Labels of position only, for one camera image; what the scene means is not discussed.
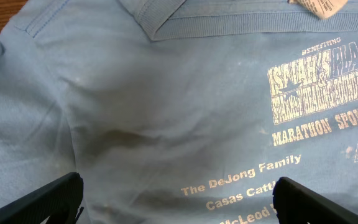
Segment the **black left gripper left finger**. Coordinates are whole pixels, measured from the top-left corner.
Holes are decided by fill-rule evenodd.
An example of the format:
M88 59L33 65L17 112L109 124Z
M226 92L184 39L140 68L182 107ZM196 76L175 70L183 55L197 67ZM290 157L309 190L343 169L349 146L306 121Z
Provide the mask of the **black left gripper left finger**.
M83 179L70 172L0 208L0 224L76 224L82 200Z

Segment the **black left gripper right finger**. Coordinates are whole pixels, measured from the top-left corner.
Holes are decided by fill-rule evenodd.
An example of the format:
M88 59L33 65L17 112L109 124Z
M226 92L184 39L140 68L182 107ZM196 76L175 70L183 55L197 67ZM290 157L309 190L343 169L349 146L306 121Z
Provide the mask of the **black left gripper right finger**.
M288 177L273 188L280 224L358 224L358 215Z

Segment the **light blue printed t-shirt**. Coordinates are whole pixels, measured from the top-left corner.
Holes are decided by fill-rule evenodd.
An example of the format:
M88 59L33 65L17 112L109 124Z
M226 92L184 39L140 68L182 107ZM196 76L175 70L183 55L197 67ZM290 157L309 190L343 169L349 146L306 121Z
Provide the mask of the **light blue printed t-shirt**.
M358 214L358 1L30 0L0 33L0 208L71 172L81 223Z

